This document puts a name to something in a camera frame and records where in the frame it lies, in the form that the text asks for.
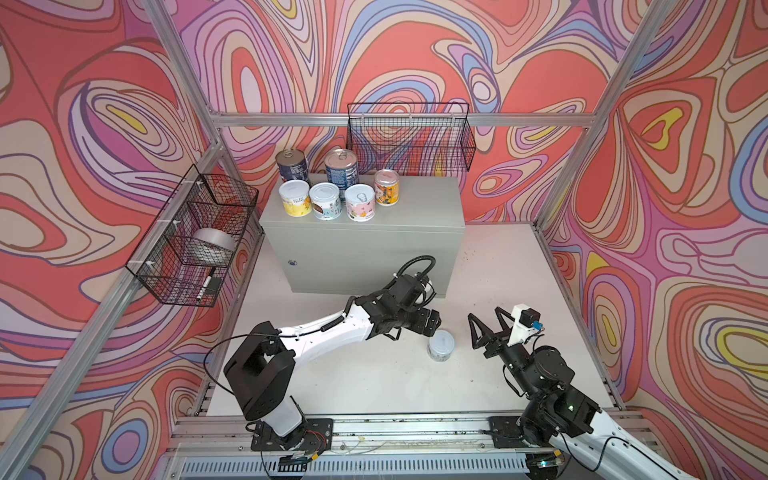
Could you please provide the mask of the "small white blue can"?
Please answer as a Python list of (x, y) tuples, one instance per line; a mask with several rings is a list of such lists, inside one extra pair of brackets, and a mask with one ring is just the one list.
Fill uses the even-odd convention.
[(437, 330), (429, 338), (427, 352), (429, 357), (436, 362), (445, 362), (450, 359), (456, 347), (454, 336), (443, 329)]

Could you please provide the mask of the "small white can pull tab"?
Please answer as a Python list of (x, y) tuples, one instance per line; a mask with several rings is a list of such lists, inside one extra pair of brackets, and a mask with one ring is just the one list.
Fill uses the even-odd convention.
[(376, 197), (374, 189), (366, 184), (355, 184), (345, 190), (347, 216), (354, 222), (366, 222), (375, 216)]

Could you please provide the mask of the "small pink can silver lid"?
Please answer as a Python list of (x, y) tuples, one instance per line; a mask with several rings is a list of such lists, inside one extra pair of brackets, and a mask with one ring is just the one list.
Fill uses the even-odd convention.
[(382, 169), (374, 175), (376, 203), (381, 206), (393, 206), (400, 199), (400, 176), (390, 169)]

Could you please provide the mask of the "tall light blue can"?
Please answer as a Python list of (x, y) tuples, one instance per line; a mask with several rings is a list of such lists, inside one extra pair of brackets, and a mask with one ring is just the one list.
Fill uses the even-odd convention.
[(323, 157), (327, 180), (336, 185), (340, 195), (359, 182), (358, 157), (349, 149), (334, 148)]

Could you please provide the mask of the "small yellow can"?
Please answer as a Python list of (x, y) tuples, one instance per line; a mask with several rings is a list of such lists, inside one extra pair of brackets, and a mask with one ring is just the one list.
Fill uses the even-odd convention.
[(304, 217), (311, 212), (310, 186), (304, 180), (289, 180), (278, 189), (283, 208), (291, 217)]

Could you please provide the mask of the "tall dark blue can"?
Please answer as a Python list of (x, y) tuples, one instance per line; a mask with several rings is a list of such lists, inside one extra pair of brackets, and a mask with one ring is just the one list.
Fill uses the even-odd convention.
[(284, 182), (291, 180), (309, 181), (309, 166), (303, 151), (298, 149), (285, 149), (278, 152), (275, 161), (281, 179)]

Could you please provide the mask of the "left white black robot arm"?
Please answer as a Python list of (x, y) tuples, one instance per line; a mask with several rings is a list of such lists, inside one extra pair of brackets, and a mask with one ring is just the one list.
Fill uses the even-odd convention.
[(429, 307), (436, 297), (429, 278), (435, 265), (432, 255), (416, 256), (385, 286), (349, 297), (337, 313), (293, 327), (277, 328), (266, 321), (242, 335), (223, 373), (244, 418), (269, 428), (280, 450), (306, 449), (310, 439), (316, 441), (315, 451), (325, 450), (329, 442), (288, 395), (293, 373), (341, 347), (378, 336), (397, 341), (404, 330), (434, 336), (441, 325), (439, 312)]

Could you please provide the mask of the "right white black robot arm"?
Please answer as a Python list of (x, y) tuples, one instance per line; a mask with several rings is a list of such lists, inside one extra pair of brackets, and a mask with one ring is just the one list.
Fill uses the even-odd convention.
[(488, 359), (500, 358), (503, 371), (513, 379), (513, 391), (527, 400), (517, 421), (521, 442), (561, 449), (603, 479), (692, 477), (632, 436), (573, 385), (575, 371), (561, 352), (535, 344), (544, 334), (538, 311), (518, 304), (510, 311), (497, 307), (494, 314), (498, 331), (476, 315), (467, 315), (471, 345)]

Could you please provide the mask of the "grey metal cabinet box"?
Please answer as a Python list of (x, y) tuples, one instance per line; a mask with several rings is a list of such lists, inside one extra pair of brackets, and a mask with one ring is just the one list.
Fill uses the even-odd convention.
[(446, 295), (465, 219), (455, 177), (404, 176), (400, 200), (373, 219), (346, 214), (319, 220), (289, 216), (272, 191), (260, 217), (266, 239), (295, 293), (361, 295), (385, 285), (408, 260), (431, 255), (428, 277)]

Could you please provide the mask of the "grey tape roll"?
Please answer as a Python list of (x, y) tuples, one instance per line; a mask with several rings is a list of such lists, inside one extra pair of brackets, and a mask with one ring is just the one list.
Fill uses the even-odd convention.
[(192, 236), (189, 254), (202, 265), (226, 267), (230, 264), (236, 246), (236, 239), (232, 235), (215, 228), (201, 228)]

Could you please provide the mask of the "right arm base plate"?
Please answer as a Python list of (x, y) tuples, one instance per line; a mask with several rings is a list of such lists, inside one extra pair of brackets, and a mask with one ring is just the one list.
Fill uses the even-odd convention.
[(578, 436), (580, 431), (568, 427), (558, 429), (552, 418), (543, 415), (491, 416), (487, 434), (495, 448), (550, 447), (551, 441), (568, 434)]

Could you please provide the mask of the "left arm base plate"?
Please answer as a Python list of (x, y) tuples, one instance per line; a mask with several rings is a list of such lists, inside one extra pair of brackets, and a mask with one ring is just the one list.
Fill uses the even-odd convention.
[(305, 419), (285, 436), (279, 436), (272, 427), (260, 420), (249, 422), (246, 431), (252, 434), (252, 451), (322, 453), (332, 446), (333, 420)]

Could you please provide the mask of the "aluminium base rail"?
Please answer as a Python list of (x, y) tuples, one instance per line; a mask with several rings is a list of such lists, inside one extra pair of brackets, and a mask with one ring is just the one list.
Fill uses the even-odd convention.
[(181, 420), (157, 479), (524, 479), (534, 468), (554, 478), (586, 478), (553, 448), (500, 448), (490, 413), (335, 415), (329, 446), (305, 466), (284, 453), (253, 450), (253, 432), (235, 416)]

